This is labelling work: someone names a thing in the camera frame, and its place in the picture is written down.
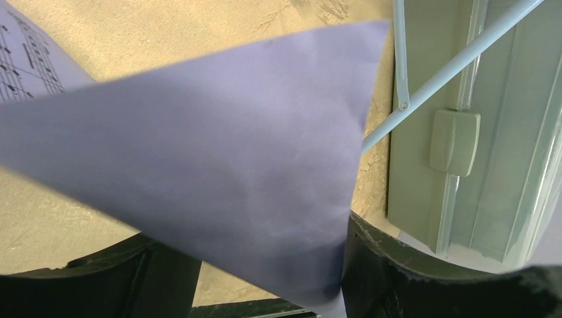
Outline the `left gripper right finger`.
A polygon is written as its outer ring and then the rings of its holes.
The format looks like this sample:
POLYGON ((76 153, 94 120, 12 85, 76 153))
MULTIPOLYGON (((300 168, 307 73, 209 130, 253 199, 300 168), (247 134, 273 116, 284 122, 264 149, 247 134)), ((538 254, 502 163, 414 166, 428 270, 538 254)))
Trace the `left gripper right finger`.
POLYGON ((561 267, 490 274, 450 264, 351 213, 342 280, 349 317, 560 317, 561 267))

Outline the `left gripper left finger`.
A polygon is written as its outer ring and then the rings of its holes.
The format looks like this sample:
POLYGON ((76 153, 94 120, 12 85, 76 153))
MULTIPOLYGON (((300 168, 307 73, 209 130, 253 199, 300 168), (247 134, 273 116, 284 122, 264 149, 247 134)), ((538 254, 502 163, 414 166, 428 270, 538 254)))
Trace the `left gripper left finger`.
POLYGON ((2 317, 188 317, 201 261, 142 234, 63 268, 1 276, 2 317))

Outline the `lavender sheet music page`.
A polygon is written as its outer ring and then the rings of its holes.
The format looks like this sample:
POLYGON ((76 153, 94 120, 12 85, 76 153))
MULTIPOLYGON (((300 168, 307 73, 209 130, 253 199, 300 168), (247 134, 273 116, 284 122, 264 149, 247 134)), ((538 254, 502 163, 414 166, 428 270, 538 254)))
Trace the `lavender sheet music page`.
POLYGON ((1 165, 323 317, 388 21, 1 106, 1 165))

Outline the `white sheet music page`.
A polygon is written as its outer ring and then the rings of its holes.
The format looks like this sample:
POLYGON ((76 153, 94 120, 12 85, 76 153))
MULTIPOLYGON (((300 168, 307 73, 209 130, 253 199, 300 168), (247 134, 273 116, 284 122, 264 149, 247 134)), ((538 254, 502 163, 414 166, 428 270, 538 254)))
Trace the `white sheet music page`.
POLYGON ((1 103, 53 96, 94 83, 43 30, 1 2, 1 103))

